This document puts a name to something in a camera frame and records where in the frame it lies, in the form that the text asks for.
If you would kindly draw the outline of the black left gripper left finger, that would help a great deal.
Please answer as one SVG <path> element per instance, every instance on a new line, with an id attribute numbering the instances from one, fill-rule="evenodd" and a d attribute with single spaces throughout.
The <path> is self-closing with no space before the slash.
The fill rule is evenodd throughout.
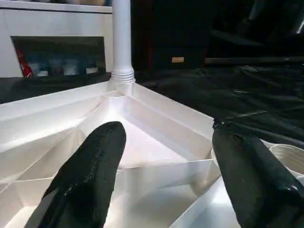
<path id="1" fill-rule="evenodd" d="M 94 129 L 61 166 L 27 228 L 102 228 L 126 144 L 119 121 Z"/>

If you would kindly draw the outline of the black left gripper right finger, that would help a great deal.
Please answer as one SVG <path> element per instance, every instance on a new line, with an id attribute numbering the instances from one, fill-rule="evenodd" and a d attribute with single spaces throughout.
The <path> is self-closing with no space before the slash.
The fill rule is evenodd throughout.
<path id="1" fill-rule="evenodd" d="M 302 228 L 304 187 L 253 133 L 213 124 L 212 146 L 242 228 Z"/>

